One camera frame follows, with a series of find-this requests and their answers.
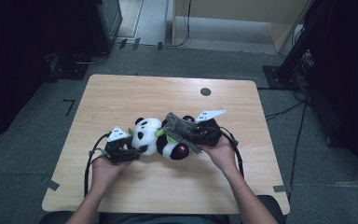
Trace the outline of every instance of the white plastic piece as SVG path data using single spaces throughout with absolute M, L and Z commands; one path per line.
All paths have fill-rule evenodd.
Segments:
M 121 138 L 126 138 L 128 135 L 116 126 L 107 138 L 108 142 L 113 142 Z
M 199 114 L 199 116 L 196 118 L 196 122 L 200 121 L 206 121 L 209 119 L 214 119 L 217 116 L 220 116 L 227 111 L 225 109 L 222 110 L 203 110 L 202 113 Z

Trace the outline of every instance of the stuffed panda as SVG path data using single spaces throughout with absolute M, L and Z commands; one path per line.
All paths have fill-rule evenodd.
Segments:
M 131 133 L 131 145 L 135 148 L 147 146 L 143 155 L 149 156 L 157 152 L 156 132 L 161 128 L 162 122 L 159 119 L 138 118 L 135 121 L 135 129 Z
M 194 122 L 191 116 L 185 116 L 183 119 Z M 132 146 L 139 148 L 147 146 L 147 151 L 143 155 L 152 155 L 156 152 L 163 157 L 179 161 L 190 155 L 190 148 L 186 143 L 178 143 L 169 137 L 163 127 L 167 120 L 159 119 L 143 119 L 139 118 L 135 121 L 135 130 L 132 133 Z

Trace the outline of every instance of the black cable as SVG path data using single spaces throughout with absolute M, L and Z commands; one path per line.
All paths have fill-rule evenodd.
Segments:
M 303 33 L 303 31 L 304 31 L 304 26 L 301 27 L 301 29 L 297 32 L 296 36 L 295 36 L 295 31 L 292 32 L 292 46 L 297 42 L 297 38 L 301 33 Z
M 301 135 L 302 127 L 303 127 L 303 124 L 304 124 L 304 117 L 305 117 L 306 108 L 307 108 L 307 104 L 304 104 L 303 112 L 302 112 L 302 115 L 301 115 L 300 127 L 298 129 L 297 138 L 296 138 L 295 152 L 294 152 L 294 155 L 293 155 L 292 171 L 291 171 L 291 174 L 290 174 L 290 183 L 289 183 L 290 189 L 292 188 L 293 180 L 295 179 L 296 155 L 297 155 L 298 143 L 300 141 L 300 135 Z M 288 195 L 287 199 L 288 199 L 288 202 L 290 203 L 290 199 L 292 197 L 292 192 L 289 191 L 288 194 L 289 195 Z
M 281 112 L 278 112 L 278 113 L 275 113 L 275 114 L 270 114 L 270 115 L 266 115 L 265 118 L 266 120 L 270 120 L 270 119 L 275 119 L 276 117 L 280 116 L 281 114 L 285 114 L 287 112 L 289 112 L 290 110 L 292 110 L 293 108 L 296 108 L 297 106 L 301 105 L 301 104 L 304 104 L 305 101 L 302 101 L 296 105 L 293 105 L 292 107 L 289 107 Z
M 107 53 L 104 52 L 104 53 L 103 53 L 103 56 L 102 56 L 101 59 L 99 59 L 99 60 L 92 61 L 92 62 L 78 62 L 77 60 L 75 60 L 75 63 L 78 63 L 78 64 L 95 64 L 95 63 L 100 63 L 101 61 L 103 61 L 103 59 L 106 58 L 106 56 L 107 56 Z
M 311 55 L 308 56 L 308 54 L 310 54 L 309 50 L 303 54 L 301 59 L 296 60 L 295 67 L 293 69 L 295 78 L 292 79 L 292 82 L 300 89 L 304 89 L 309 86 L 309 82 L 306 80 L 306 76 L 312 68 L 312 63 L 309 63 L 309 59 L 312 61 L 312 57 Z
M 98 139 L 98 141 L 95 143 L 92 150 L 89 152 L 89 160 L 87 161 L 86 170 L 84 172 L 84 197 L 86 197 L 87 193 L 89 193 L 89 173 L 90 173 L 90 166 L 92 164 L 92 156 L 95 153 L 95 150 L 97 149 L 97 146 L 100 144 L 100 142 L 105 138 L 108 137 L 110 133 L 106 133 L 103 136 Z
M 237 148 L 238 141 L 235 140 L 234 135 L 231 132 L 229 132 L 227 129 L 225 129 L 223 127 L 219 127 L 219 128 L 226 130 L 226 132 L 228 132 L 230 136 L 228 136 L 228 134 L 226 134 L 225 132 L 223 132 L 221 130 L 218 130 L 218 129 L 215 129 L 215 128 L 203 127 L 202 129 L 206 130 L 206 131 L 210 131 L 210 132 L 221 133 L 223 136 L 225 136 L 226 139 L 228 139 L 228 142 L 231 144 L 231 147 L 234 150 L 235 155 L 237 156 L 238 168 L 240 170 L 240 173 L 241 173 L 242 177 L 245 177 L 244 173 L 243 173 L 242 156 L 240 154 L 240 151 Z
M 187 22 L 186 19 L 184 17 L 185 20 L 185 27 L 187 29 L 187 34 L 185 39 L 182 41 L 181 44 L 179 45 L 173 45 L 172 47 L 182 47 L 185 43 L 187 43 L 187 41 L 190 39 L 190 11 L 191 11 L 191 0 L 188 1 L 188 10 L 187 10 Z

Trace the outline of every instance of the person's right hand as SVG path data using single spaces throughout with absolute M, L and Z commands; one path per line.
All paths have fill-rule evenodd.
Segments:
M 92 163 L 92 183 L 90 190 L 97 190 L 103 194 L 116 181 L 118 175 L 132 161 L 125 161 L 120 164 L 113 164 L 106 157 L 100 157 Z
M 213 163 L 224 173 L 232 169 L 238 170 L 235 163 L 235 153 L 228 139 L 222 135 L 214 147 L 199 146 L 210 157 Z

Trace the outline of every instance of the round black dot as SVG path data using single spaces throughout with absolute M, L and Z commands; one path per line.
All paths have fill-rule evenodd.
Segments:
M 204 96 L 209 96 L 209 95 L 211 95 L 211 90 L 209 90 L 208 88 L 202 88 L 201 94 Z

